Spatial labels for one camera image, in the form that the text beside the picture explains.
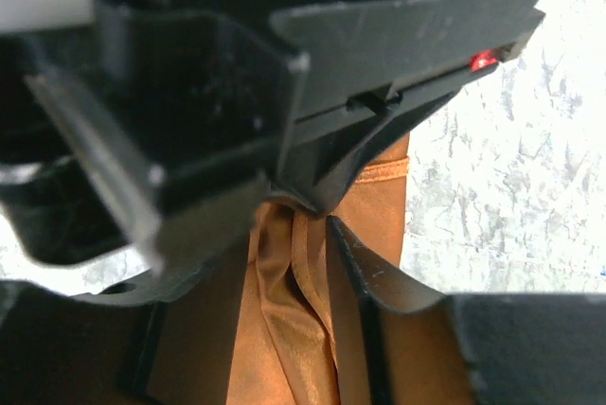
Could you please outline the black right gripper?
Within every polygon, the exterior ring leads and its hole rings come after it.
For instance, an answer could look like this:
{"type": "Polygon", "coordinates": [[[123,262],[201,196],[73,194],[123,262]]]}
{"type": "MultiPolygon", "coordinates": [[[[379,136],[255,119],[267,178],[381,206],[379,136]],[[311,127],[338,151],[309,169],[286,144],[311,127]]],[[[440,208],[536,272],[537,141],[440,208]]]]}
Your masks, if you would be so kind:
{"type": "Polygon", "coordinates": [[[328,214],[521,51],[538,1],[93,0],[87,25],[1,33],[1,179],[127,181],[168,214],[261,174],[258,206],[328,214]]]}

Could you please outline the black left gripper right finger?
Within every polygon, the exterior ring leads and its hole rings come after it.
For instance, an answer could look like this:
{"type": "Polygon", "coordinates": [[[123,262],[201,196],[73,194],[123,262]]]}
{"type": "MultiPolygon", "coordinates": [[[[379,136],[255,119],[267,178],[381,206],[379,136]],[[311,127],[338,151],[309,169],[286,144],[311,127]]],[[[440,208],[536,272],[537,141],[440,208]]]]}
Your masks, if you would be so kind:
{"type": "Polygon", "coordinates": [[[605,298],[431,289],[326,223],[345,404],[601,404],[605,298]]]}

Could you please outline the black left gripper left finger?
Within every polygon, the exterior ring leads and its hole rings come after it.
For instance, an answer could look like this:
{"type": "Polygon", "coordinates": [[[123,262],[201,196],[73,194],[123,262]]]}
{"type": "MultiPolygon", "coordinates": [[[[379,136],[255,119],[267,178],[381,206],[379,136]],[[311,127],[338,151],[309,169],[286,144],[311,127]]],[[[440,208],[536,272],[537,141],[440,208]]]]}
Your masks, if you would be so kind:
{"type": "Polygon", "coordinates": [[[148,264],[98,292],[3,280],[2,402],[224,403],[244,249],[265,189],[261,174],[224,181],[163,214],[127,181],[3,176],[2,210],[44,270],[71,273],[124,250],[148,264]]]}

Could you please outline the orange cloth napkin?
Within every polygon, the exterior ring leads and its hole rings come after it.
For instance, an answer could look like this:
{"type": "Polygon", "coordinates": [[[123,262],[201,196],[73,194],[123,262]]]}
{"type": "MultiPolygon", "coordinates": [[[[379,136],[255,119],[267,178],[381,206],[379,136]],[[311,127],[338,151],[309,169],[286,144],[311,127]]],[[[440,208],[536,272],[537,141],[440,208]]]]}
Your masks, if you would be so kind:
{"type": "MultiPolygon", "coordinates": [[[[399,265],[405,230],[409,141],[402,138],[361,173],[336,215],[363,244],[399,265]]],[[[276,203],[257,213],[227,400],[231,404],[339,404],[323,220],[276,203]]],[[[414,404],[470,404],[472,393],[445,313],[405,329],[413,356],[404,377],[414,404]]]]}

